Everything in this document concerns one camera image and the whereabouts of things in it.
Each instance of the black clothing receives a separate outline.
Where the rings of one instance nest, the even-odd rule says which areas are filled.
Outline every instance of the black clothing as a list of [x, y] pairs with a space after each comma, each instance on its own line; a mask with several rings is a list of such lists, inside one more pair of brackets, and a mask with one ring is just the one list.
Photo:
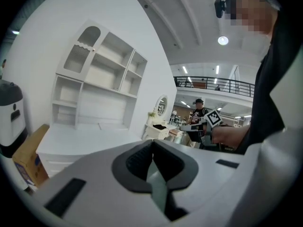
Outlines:
[[193, 116], [192, 116], [193, 119], [190, 124], [199, 123], [199, 118], [203, 117], [207, 113], [208, 113], [208, 110], [206, 108], [195, 109], [193, 112]]
[[283, 10], [278, 12], [270, 43], [268, 53], [256, 75], [250, 129], [235, 151], [238, 154], [244, 154], [249, 145], [260, 143], [284, 128], [282, 118], [269, 93], [293, 63], [302, 41]]

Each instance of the person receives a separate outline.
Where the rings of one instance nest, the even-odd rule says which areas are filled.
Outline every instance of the person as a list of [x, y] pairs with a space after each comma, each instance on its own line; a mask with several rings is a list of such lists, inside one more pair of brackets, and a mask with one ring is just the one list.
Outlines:
[[[204, 117], [204, 115], [208, 113], [208, 110], [204, 107], [204, 102], [203, 102], [203, 100], [201, 98], [198, 98], [195, 101], [195, 105], [196, 105], [196, 109], [193, 111], [192, 117], [187, 121], [187, 124], [196, 124], [196, 123], [199, 123], [200, 118]], [[195, 145], [196, 145], [196, 142], [194, 142], [194, 141], [192, 141], [190, 139], [190, 136], [189, 136], [190, 133], [191, 132], [187, 133], [187, 138], [186, 138], [186, 142], [187, 143], [186, 143], [186, 145], [194, 148]]]
[[172, 111], [172, 114], [176, 117], [177, 115], [177, 109], [175, 108], [174, 111]]
[[241, 21], [249, 31], [270, 39], [267, 55], [256, 75], [251, 124], [241, 127], [214, 127], [213, 143], [223, 143], [244, 154], [251, 144], [260, 143], [284, 128], [282, 118], [269, 93], [294, 61], [301, 39], [283, 9], [276, 10], [267, 0], [225, 0], [231, 20]]
[[6, 59], [3, 61], [2, 66], [0, 67], [0, 80], [2, 79], [3, 68], [5, 67]]

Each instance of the white wall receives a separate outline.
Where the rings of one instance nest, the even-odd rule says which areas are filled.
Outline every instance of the white wall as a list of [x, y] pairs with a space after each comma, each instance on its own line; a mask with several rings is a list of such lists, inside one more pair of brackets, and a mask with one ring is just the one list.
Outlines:
[[259, 66], [239, 66], [240, 81], [255, 84]]
[[3, 60], [7, 59], [11, 46], [12, 46], [12, 43], [7, 43], [7, 42], [3, 42], [0, 45], [0, 63], [1, 63], [1, 65], [2, 65]]
[[250, 121], [251, 121], [250, 117], [249, 118], [245, 118], [244, 122], [243, 122], [243, 126], [249, 125]]
[[228, 93], [222, 91], [215, 91], [209, 89], [200, 89], [200, 88], [190, 88], [190, 87], [178, 87], [178, 96], [193, 96], [193, 97], [203, 97], [207, 99], [214, 99], [222, 102], [242, 105], [252, 108], [253, 98], [248, 96], [242, 96], [235, 93]]
[[69, 40], [85, 21], [107, 27], [147, 60], [130, 130], [142, 136], [147, 113], [162, 94], [168, 119], [176, 87], [163, 47], [137, 0], [46, 0], [23, 25], [9, 54], [4, 79], [23, 90], [30, 131], [49, 123], [57, 65]]

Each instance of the white cabinet drawer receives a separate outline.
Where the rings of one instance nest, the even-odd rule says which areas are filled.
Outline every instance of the white cabinet drawer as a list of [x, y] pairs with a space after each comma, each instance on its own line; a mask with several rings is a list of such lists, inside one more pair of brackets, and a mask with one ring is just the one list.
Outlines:
[[48, 175], [54, 176], [64, 168], [68, 167], [82, 156], [57, 156], [39, 154], [43, 167]]

